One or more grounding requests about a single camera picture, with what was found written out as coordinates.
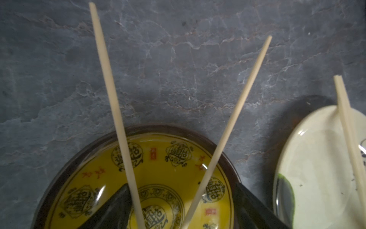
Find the chopsticks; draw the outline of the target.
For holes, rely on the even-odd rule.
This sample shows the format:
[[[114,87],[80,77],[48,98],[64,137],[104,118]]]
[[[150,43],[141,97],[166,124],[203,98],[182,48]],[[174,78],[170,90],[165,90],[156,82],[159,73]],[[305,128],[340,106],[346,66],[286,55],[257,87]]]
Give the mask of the chopsticks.
[[[366,224],[366,172],[356,136],[353,111],[341,75],[334,76],[337,106],[342,124],[350,162],[356,180],[356,188],[362,207],[362,223]]]
[[[130,157],[130,151],[128,146],[128,141],[126,137],[126,132],[124,128],[122,113],[119,106],[118,96],[115,88],[114,78],[112,75],[112,68],[109,60],[108,51],[106,48],[106,43],[104,39],[104,34],[98,16],[97,8],[95,3],[89,2],[91,20],[94,30],[94,36],[96,40],[97,52],[102,68],[102,73],[104,77],[104,82],[106,85],[106,90],[108,94],[108,99],[110,102],[110,107],[112,111],[112,117],[114,121],[114,126],[119,142],[119,147],[121,151],[121,156],[123,158],[124,169],[127,177],[128,186],[130,189],[133,208],[135,212],[135,217],[137,221],[137,226],[139,229],[145,228],[143,211],[140,203],[137,183],[134,175],[132,160]]]

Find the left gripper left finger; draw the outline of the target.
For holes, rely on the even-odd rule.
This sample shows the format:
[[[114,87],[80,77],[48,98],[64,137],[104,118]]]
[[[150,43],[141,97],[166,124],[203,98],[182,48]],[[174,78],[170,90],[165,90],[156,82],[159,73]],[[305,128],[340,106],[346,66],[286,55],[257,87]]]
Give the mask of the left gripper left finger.
[[[132,209],[128,184],[124,184],[79,229],[126,229]]]

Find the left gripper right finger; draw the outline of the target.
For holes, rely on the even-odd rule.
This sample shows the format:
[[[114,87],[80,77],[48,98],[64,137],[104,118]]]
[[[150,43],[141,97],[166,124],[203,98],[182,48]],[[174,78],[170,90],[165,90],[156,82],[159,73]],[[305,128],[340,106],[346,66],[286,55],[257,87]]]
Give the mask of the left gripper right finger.
[[[235,185],[233,202],[240,229],[289,229],[241,183]]]

